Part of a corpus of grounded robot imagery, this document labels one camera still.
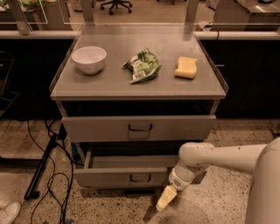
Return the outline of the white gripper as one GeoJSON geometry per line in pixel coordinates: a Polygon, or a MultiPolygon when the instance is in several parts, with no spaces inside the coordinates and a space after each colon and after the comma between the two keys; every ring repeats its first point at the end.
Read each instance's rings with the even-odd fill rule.
{"type": "Polygon", "coordinates": [[[177,162],[169,174],[169,183],[157,201],[156,209],[162,212],[177,196],[177,191],[184,191],[203,171],[204,167],[189,167],[177,162]]]}

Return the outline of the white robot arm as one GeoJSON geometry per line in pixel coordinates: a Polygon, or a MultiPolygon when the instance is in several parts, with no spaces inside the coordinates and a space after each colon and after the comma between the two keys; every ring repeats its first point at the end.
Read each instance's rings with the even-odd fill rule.
{"type": "Polygon", "coordinates": [[[163,211],[208,166],[252,176],[245,224],[280,222],[280,138],[267,144],[215,147],[210,143],[185,143],[169,175],[169,185],[157,201],[163,211]]]}

